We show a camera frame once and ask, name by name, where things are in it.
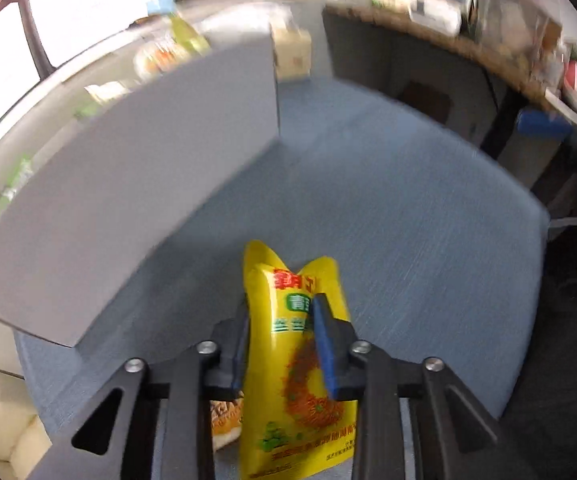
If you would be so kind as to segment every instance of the blue table surface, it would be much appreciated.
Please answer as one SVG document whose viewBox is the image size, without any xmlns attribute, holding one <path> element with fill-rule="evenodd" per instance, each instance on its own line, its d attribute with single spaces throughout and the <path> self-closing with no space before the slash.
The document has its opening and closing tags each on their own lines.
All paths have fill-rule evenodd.
<svg viewBox="0 0 577 480">
<path fill-rule="evenodd" d="M 443 357 L 500 415 L 527 349 L 548 215 L 456 134 L 337 80 L 280 84 L 281 140 L 142 263 L 75 348 L 16 334 L 49 435 L 124 360 L 206 338 L 242 298 L 248 240 L 338 260 L 358 334 Z M 184 183 L 180 183 L 184 192 Z"/>
</svg>

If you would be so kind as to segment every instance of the gray partition board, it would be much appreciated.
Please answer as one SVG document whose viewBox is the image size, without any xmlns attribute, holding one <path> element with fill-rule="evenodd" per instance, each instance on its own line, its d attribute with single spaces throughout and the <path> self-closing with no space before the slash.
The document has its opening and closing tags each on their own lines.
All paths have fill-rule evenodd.
<svg viewBox="0 0 577 480">
<path fill-rule="evenodd" d="M 278 135 L 268 36 L 127 95 L 0 216 L 0 320 L 73 346 L 142 259 Z"/>
</svg>

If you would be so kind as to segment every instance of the yellow plastic packaging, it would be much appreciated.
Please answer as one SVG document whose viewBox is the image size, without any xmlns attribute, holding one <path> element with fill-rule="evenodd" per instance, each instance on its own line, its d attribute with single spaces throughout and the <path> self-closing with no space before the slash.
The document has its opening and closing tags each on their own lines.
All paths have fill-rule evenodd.
<svg viewBox="0 0 577 480">
<path fill-rule="evenodd" d="M 251 317 L 240 476 L 297 480 L 353 456 L 357 402 L 328 398 L 307 325 L 310 300 L 324 292 L 333 315 L 349 320 L 334 259 L 293 274 L 258 240 L 244 254 Z"/>
</svg>

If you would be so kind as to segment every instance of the screw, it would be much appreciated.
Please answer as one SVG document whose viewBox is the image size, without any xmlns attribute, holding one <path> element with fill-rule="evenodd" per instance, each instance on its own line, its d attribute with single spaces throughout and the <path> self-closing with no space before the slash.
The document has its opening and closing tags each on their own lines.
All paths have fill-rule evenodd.
<svg viewBox="0 0 577 480">
<path fill-rule="evenodd" d="M 214 341 L 202 341 L 196 348 L 200 354 L 213 354 L 217 350 L 217 344 Z"/>
<path fill-rule="evenodd" d="M 133 358 L 129 359 L 124 363 L 124 370 L 127 372 L 134 374 L 135 372 L 140 372 L 144 368 L 144 361 L 140 358 Z"/>
<path fill-rule="evenodd" d="M 444 361 L 439 357 L 427 357 L 424 360 L 424 368 L 431 372 L 440 372 L 444 369 Z"/>
<path fill-rule="evenodd" d="M 371 351 L 371 343 L 362 339 L 351 345 L 351 352 L 355 354 L 368 354 Z"/>
</svg>

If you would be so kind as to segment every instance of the cream-colored cushion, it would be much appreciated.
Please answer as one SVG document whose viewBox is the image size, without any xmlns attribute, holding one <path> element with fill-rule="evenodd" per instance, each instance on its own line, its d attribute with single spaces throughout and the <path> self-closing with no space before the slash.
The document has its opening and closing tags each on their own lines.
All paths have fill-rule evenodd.
<svg viewBox="0 0 577 480">
<path fill-rule="evenodd" d="M 1 480 L 18 480 L 12 471 L 11 464 L 0 460 L 0 478 Z"/>
<path fill-rule="evenodd" d="M 49 447 L 50 439 L 46 434 L 44 424 L 36 416 L 30 426 L 22 433 L 11 453 L 12 469 L 18 480 L 25 480 Z"/>
<path fill-rule="evenodd" d="M 20 435 L 36 415 L 24 380 L 0 372 L 0 460 L 9 460 Z"/>
</svg>

